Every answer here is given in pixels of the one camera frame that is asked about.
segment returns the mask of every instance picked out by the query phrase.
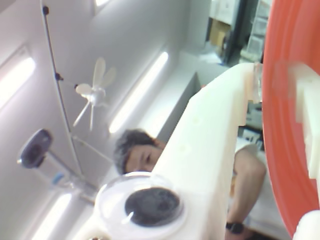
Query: transparent dome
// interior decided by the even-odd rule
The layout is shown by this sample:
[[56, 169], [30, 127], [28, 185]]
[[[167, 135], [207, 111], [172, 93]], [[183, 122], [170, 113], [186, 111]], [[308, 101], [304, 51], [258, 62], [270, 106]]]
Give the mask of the transparent dome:
[[158, 240], [182, 226], [186, 208], [166, 179], [149, 172], [132, 172], [102, 186], [94, 214], [111, 239]]

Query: wristwatch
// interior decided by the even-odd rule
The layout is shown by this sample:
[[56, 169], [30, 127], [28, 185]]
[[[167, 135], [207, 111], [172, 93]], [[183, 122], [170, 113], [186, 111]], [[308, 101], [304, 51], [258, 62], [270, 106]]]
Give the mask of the wristwatch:
[[228, 229], [233, 234], [242, 234], [245, 229], [244, 225], [238, 222], [233, 222], [233, 223], [227, 222], [225, 225], [225, 228]]

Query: white fan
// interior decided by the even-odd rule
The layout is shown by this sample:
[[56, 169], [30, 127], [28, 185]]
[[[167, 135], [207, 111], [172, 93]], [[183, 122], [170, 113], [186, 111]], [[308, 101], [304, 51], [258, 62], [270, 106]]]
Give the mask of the white fan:
[[82, 83], [76, 86], [75, 91], [83, 98], [87, 99], [88, 102], [74, 121], [74, 127], [79, 123], [89, 105], [91, 105], [90, 131], [92, 131], [95, 107], [108, 106], [105, 88], [115, 80], [117, 70], [115, 67], [112, 67], [106, 74], [105, 71], [106, 61], [102, 57], [100, 57], [96, 60], [95, 63], [92, 87], [87, 83]]

